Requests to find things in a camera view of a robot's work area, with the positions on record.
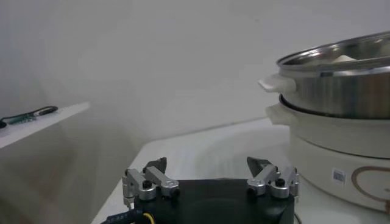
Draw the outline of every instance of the screw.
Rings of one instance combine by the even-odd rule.
[[[142,188],[143,189],[149,189],[152,187],[152,182],[150,180],[144,180],[142,182]]]
[[[284,181],[283,179],[279,178],[279,179],[277,179],[277,180],[275,181],[275,185],[276,185],[277,187],[283,187],[283,186],[285,185],[285,181]]]

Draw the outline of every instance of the barcode label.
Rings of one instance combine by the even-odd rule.
[[[332,180],[334,183],[345,185],[346,183],[346,173],[339,169],[332,169]]]

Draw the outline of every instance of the pot handle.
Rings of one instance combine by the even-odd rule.
[[[298,123],[298,119],[280,103],[266,108],[267,117],[274,125],[292,126]]]
[[[278,73],[260,79],[258,83],[267,93],[292,93],[297,89],[294,79]]]

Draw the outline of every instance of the stainless steel pot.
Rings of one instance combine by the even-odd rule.
[[[354,60],[341,60],[348,56]],[[390,32],[326,44],[277,62],[259,84],[296,110],[354,119],[390,119]]]

